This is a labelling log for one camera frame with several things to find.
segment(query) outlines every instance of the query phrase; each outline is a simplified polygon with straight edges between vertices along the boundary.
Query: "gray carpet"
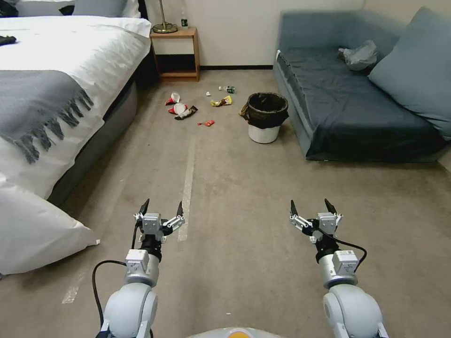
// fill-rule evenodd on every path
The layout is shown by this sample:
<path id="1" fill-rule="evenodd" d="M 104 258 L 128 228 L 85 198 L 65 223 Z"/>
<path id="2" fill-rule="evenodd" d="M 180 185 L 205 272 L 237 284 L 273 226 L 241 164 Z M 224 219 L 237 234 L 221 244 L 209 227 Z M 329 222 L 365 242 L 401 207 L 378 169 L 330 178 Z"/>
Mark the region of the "gray carpet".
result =
<path id="1" fill-rule="evenodd" d="M 220 99 L 220 85 L 236 86 L 232 106 L 210 107 L 205 92 Z M 164 107 L 174 90 L 199 112 L 175 121 Z M 289 121 L 274 143 L 254 143 L 237 112 L 251 93 L 276 90 L 268 70 L 209 71 L 198 84 L 141 93 L 133 125 L 65 204 L 101 244 L 0 281 L 0 337 L 94 337 L 92 267 L 125 257 L 132 215 L 146 198 L 150 210 L 175 214 L 190 153 L 187 240 L 174 234 L 163 246 L 155 338 L 233 325 L 288 338 L 332 337 L 315 248 L 288 222 L 290 199 L 315 217 L 325 197 L 344 214 L 339 238 L 368 250 L 359 286 L 379 302 L 389 334 L 449 336 L 450 173 L 438 164 L 307 162 Z M 216 123 L 196 125 L 207 119 Z M 123 277 L 122 267 L 101 268 L 103 304 Z M 68 290 L 76 297 L 62 304 Z"/>

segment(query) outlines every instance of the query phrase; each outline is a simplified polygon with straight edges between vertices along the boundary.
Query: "black cable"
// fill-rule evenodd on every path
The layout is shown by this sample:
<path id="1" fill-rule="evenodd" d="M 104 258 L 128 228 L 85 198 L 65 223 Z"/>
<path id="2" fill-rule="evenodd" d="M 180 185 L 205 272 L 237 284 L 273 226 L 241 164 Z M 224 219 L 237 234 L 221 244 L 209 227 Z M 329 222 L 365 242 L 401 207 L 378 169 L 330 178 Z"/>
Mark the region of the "black cable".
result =
<path id="1" fill-rule="evenodd" d="M 95 283 L 95 273 L 97 271 L 97 268 L 99 266 L 101 266 L 102 264 L 105 264 L 105 263 L 114 263 L 114 264 L 119 264 L 119 265 L 126 266 L 126 264 L 124 262 L 121 262 L 121 261 L 106 260 L 106 261 L 101 261 L 100 263 L 98 263 L 94 267 L 94 270 L 93 270 L 93 292 L 94 292 L 95 304 L 97 305 L 97 310 L 99 310 L 100 328 L 102 328 L 102 325 L 103 325 L 103 311 L 102 311 L 102 305 L 100 305 L 99 294 L 97 293 L 97 285 Z"/>
<path id="2" fill-rule="evenodd" d="M 323 235 L 325 235 L 325 236 L 327 236 L 327 237 L 333 239 L 333 240 L 334 240 L 335 242 L 337 242 L 337 243 L 340 243 L 340 244 L 343 244 L 343 245 L 346 245 L 346 246 L 351 246 L 351 247 L 354 247 L 354 248 L 356 248 L 356 249 L 359 249 L 359 250 L 362 250 L 362 251 L 363 251 L 363 256 L 362 256 L 362 258 L 360 258 L 360 260 L 358 261 L 358 264 L 357 264 L 357 266 L 356 266 L 356 269 L 354 270 L 354 272 L 356 272 L 357 269 L 358 269 L 358 267 L 359 267 L 360 264 L 365 260 L 367 254 L 368 254 L 368 252 L 366 251 L 366 249 L 363 248 L 363 247 L 361 247 L 361 246 L 358 246 L 358 245 L 355 245 L 355 244 L 352 244 L 352 243 L 348 243 L 348 242 L 342 241 L 342 240 L 340 240 L 340 239 L 338 239 L 338 238 L 335 238 L 335 237 L 329 235 L 328 233 L 325 233 L 324 230 L 322 230 L 321 228 L 317 228 L 316 230 L 319 230 Z"/>
<path id="3" fill-rule="evenodd" d="M 135 248 L 136 230 L 137 230 L 138 227 L 139 227 L 138 222 L 136 222 L 135 230 L 133 230 L 132 249 Z"/>

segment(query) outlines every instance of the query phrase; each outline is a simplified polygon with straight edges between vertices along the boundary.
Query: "lamp base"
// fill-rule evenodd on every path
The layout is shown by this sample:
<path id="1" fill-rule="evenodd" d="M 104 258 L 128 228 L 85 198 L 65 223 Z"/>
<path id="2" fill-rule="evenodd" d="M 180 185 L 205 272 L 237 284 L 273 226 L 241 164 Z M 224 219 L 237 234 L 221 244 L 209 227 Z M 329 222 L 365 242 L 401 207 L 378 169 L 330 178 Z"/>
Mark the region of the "lamp base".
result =
<path id="1" fill-rule="evenodd" d="M 176 31 L 178 31 L 179 29 L 177 28 L 176 24 L 166 23 L 166 28 L 165 28 L 164 25 L 161 23 L 161 24 L 153 26 L 152 30 L 155 33 L 160 33 L 160 34 L 163 33 L 164 34 L 164 33 L 174 33 Z"/>

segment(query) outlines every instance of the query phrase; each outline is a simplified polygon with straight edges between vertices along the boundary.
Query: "white bucket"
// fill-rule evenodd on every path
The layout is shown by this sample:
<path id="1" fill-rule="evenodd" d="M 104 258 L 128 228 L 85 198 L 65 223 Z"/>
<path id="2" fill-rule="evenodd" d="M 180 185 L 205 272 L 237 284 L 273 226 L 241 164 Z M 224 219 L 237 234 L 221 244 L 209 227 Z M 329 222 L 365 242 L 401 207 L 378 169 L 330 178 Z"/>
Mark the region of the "white bucket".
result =
<path id="1" fill-rule="evenodd" d="M 253 125 L 249 125 L 249 137 L 257 143 L 271 143 L 276 140 L 279 129 L 280 126 L 260 129 Z"/>

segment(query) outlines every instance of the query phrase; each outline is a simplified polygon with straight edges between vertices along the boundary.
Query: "bottle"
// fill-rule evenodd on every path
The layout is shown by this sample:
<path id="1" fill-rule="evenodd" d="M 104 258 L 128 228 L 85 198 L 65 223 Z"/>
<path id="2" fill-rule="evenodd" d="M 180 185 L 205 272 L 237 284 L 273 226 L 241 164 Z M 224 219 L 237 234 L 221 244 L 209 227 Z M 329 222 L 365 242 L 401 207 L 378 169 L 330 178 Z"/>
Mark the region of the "bottle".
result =
<path id="1" fill-rule="evenodd" d="M 222 89 L 229 94 L 235 94 L 235 86 L 223 86 Z"/>
<path id="2" fill-rule="evenodd" d="M 185 14 L 185 7 L 182 7 L 182 28 L 183 29 L 187 29 L 188 28 L 188 18 L 187 15 Z"/>

